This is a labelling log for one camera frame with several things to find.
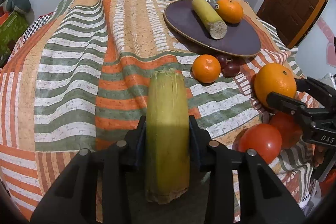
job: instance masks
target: green box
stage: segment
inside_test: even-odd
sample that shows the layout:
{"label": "green box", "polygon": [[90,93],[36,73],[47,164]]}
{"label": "green box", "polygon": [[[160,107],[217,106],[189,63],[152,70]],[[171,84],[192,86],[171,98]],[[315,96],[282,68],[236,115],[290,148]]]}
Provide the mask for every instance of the green box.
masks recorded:
{"label": "green box", "polygon": [[16,11],[13,11],[0,26],[0,67],[7,60],[7,57],[11,55],[11,51],[7,46],[8,42],[11,40],[16,42],[27,28],[26,19]]}

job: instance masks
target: striped tablecloth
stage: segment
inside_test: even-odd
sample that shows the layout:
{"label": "striped tablecloth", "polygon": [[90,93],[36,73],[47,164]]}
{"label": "striped tablecloth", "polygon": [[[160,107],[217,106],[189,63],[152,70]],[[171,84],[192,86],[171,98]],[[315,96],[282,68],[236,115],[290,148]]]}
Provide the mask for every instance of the striped tablecloth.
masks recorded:
{"label": "striped tablecloth", "polygon": [[[190,69],[206,51],[167,28],[163,11],[172,1],[62,0],[46,22],[24,36],[25,45],[0,74],[0,177],[28,219],[79,149],[104,148],[137,126],[146,114],[155,70],[182,72],[189,113],[229,147],[241,130],[267,119],[250,84],[262,66],[276,62],[302,76],[294,58],[297,49],[287,49],[276,29],[238,0],[262,50],[243,60],[235,78],[220,75],[215,83],[202,85]],[[308,94],[297,96],[308,107],[317,106]],[[299,141],[271,164],[298,202],[308,190],[311,155],[311,148]],[[238,220],[236,175],[234,182]]]}

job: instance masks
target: purple plate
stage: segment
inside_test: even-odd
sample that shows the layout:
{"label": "purple plate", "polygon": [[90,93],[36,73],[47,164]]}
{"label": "purple plate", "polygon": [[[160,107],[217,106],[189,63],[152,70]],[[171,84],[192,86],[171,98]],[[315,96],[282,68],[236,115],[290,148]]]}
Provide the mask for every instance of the purple plate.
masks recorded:
{"label": "purple plate", "polygon": [[227,33],[215,40],[193,11],[192,0],[178,0],[169,4],[164,11],[166,23],[187,39],[229,55],[251,57],[261,50],[258,34],[245,19],[238,24],[227,24]]}

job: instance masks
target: sugarcane piece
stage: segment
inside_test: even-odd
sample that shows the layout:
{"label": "sugarcane piece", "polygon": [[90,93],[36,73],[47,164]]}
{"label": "sugarcane piece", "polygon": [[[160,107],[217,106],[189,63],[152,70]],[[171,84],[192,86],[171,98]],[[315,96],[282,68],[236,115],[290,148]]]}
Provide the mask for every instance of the sugarcane piece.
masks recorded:
{"label": "sugarcane piece", "polygon": [[206,0],[193,0],[192,7],[213,39],[226,35],[227,25]]}
{"label": "sugarcane piece", "polygon": [[157,71],[150,79],[146,114],[146,182],[149,202],[166,204],[189,187],[189,113],[184,77]]}

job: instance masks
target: grape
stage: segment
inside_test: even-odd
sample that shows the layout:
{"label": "grape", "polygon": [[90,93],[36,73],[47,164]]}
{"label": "grape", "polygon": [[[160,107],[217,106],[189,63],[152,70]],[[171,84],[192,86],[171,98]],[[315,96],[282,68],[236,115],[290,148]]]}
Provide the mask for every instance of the grape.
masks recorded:
{"label": "grape", "polygon": [[226,78],[232,78],[240,72],[240,66],[233,59],[228,59],[226,65],[222,69],[222,72]]}
{"label": "grape", "polygon": [[220,69],[223,69],[227,64],[227,55],[225,54],[217,54],[216,55],[217,60],[220,63]]}

